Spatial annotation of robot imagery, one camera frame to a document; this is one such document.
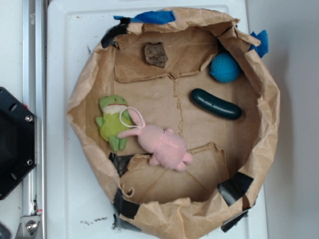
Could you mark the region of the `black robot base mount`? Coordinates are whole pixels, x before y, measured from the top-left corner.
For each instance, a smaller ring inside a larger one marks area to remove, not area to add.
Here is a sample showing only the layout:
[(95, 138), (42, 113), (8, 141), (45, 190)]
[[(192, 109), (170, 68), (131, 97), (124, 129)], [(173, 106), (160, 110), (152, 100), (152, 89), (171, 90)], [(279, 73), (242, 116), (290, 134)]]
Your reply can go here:
[(0, 88), (0, 199), (4, 200), (36, 165), (36, 116)]

